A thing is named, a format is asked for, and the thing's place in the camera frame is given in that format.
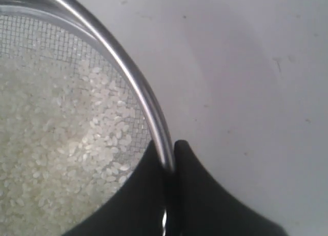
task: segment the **rice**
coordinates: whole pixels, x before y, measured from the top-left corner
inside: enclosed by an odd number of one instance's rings
[[[105,203],[136,166],[120,158],[132,143],[127,119],[136,111],[87,60],[73,73],[40,54],[24,58],[0,61],[0,232],[60,235]]]

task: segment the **metal rim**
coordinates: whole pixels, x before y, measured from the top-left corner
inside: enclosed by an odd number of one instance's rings
[[[0,0],[0,13],[35,16],[54,24],[58,24],[56,21],[65,22],[89,42],[100,44],[103,48],[101,54],[122,72],[139,101],[162,167],[168,173],[174,173],[175,158],[166,120],[151,87],[130,56],[106,27],[76,0],[43,1],[50,1],[56,6],[44,5],[40,0],[37,3],[29,0]]]

